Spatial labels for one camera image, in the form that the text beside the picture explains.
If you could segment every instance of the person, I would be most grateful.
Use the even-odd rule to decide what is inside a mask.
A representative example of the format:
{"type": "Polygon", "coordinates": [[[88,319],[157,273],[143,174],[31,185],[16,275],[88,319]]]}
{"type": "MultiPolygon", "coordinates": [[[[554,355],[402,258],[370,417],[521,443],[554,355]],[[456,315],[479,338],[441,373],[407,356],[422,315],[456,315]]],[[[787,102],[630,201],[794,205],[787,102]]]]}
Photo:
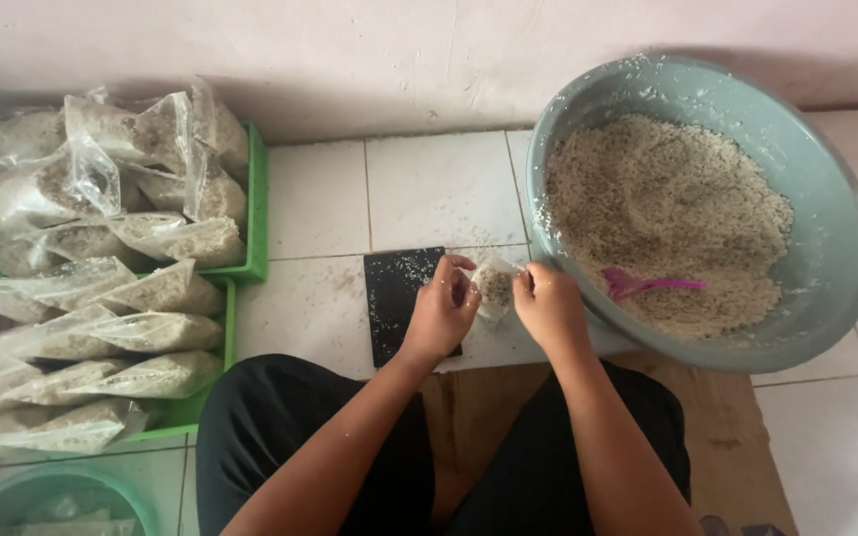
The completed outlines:
{"type": "Polygon", "coordinates": [[[259,356],[214,385],[197,439],[203,536],[702,534],[677,399],[595,355],[574,279],[539,262],[515,309],[553,373],[471,486],[435,467],[418,390],[482,296],[443,256],[399,353],[366,383],[259,356]]]}

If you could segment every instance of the pink spoon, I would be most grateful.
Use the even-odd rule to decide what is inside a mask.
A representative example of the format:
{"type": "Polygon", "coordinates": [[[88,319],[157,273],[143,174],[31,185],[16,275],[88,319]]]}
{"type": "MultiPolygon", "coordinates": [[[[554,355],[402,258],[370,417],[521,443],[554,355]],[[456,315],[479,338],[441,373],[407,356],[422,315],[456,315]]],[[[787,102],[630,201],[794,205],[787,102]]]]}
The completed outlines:
{"type": "Polygon", "coordinates": [[[698,279],[670,279],[661,277],[657,279],[641,279],[617,266],[608,266],[602,269],[602,275],[608,282],[608,297],[614,301],[630,298],[635,294],[652,288],[706,288],[707,283],[698,279]]]}

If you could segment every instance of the pink wall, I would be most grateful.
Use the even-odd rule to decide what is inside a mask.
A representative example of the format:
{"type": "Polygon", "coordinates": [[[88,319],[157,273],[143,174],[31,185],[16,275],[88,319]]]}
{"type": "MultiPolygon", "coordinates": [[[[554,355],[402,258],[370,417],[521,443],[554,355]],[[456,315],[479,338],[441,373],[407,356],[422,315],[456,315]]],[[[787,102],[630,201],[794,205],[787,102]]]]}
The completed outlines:
{"type": "Polygon", "coordinates": [[[197,73],[271,140],[477,129],[651,48],[858,103],[858,0],[0,0],[0,104],[197,73]]]}

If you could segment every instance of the white tile floor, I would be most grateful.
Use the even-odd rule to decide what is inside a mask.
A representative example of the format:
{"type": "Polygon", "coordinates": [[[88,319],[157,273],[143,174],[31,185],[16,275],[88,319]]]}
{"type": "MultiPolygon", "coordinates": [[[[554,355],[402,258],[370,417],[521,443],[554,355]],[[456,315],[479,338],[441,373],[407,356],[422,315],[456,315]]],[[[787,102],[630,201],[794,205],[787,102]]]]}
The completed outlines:
{"type": "MultiPolygon", "coordinates": [[[[809,117],[858,176],[858,112],[809,117]]],[[[538,259],[523,210],[530,136],[449,134],[273,150],[273,260],[268,282],[240,294],[239,357],[287,352],[367,378],[374,369],[363,254],[442,245],[475,258],[494,248],[514,262],[538,259]]],[[[591,330],[602,354],[632,346],[606,329],[591,330]]],[[[444,370],[544,359],[517,319],[495,334],[477,325],[463,349],[444,370]]],[[[858,535],[858,323],[823,356],[753,382],[801,533],[858,535]]],[[[153,498],[162,535],[197,536],[196,444],[190,434],[73,461],[0,460],[0,481],[45,459],[97,464],[153,498]]]]}

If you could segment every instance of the rice mixture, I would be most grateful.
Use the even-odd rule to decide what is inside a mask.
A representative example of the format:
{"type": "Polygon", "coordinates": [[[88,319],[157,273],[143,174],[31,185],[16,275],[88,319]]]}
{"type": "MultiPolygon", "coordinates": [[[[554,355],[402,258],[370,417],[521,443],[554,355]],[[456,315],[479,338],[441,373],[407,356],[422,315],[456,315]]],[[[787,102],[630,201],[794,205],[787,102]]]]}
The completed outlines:
{"type": "Polygon", "coordinates": [[[707,283],[619,302],[662,333],[722,335],[763,320],[780,300],[768,271],[787,253],[793,211],[734,142],[623,116],[571,134],[549,159],[546,183],[551,225],[599,289],[610,265],[707,283]]]}

